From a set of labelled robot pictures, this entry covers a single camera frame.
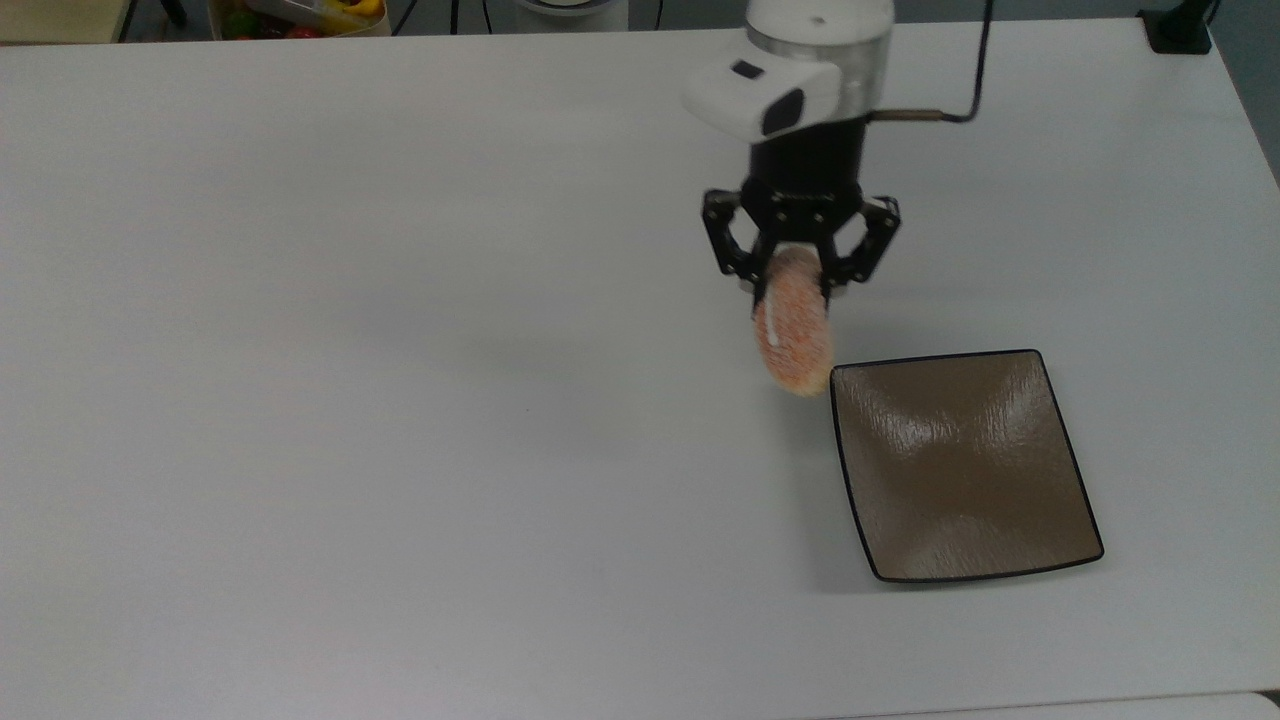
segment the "table surface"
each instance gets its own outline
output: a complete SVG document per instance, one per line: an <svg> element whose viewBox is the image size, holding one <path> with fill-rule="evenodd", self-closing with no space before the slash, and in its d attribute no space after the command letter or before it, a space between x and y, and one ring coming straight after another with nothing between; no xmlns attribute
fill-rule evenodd
<svg viewBox="0 0 1280 720"><path fill-rule="evenodd" d="M128 0L3 0L0 44L115 42Z"/></svg>
<svg viewBox="0 0 1280 720"><path fill-rule="evenodd" d="M965 106L977 29L897 28L883 105ZM978 122L870 129L837 360L1041 350L1107 548L915 589L703 234L728 37L0 51L0 715L1280 685L1280 195L1219 55L997 23Z"/></svg>

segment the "fruit basket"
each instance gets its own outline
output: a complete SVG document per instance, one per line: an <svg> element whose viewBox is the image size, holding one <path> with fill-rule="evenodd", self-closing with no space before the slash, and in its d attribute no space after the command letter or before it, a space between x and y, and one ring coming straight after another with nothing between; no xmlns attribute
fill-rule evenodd
<svg viewBox="0 0 1280 720"><path fill-rule="evenodd" d="M385 0L209 0L214 40L388 36Z"/></svg>

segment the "brown plate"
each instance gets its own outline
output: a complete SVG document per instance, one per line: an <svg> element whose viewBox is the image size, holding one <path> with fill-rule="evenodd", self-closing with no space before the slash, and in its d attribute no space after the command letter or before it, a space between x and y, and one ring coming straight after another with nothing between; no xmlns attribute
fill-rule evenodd
<svg viewBox="0 0 1280 720"><path fill-rule="evenodd" d="M1039 352L840 365L831 402L877 578L1004 578L1102 557Z"/></svg>

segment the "orange sponge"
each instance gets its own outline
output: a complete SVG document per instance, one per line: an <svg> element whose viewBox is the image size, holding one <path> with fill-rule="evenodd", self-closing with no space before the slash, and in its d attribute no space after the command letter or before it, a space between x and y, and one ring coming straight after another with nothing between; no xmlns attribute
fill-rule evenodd
<svg viewBox="0 0 1280 720"><path fill-rule="evenodd" d="M822 264L812 250L791 246L769 260L765 281L751 313L764 366L787 392L822 395L835 364Z"/></svg>

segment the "black stand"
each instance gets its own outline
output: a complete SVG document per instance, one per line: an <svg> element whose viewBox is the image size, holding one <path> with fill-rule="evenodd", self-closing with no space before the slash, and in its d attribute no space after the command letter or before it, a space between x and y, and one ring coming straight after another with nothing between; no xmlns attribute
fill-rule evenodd
<svg viewBox="0 0 1280 720"><path fill-rule="evenodd" d="M1147 42L1161 55L1207 55L1213 42L1204 26L1204 12L1212 0L1184 0L1172 10L1139 10L1147 28Z"/></svg>

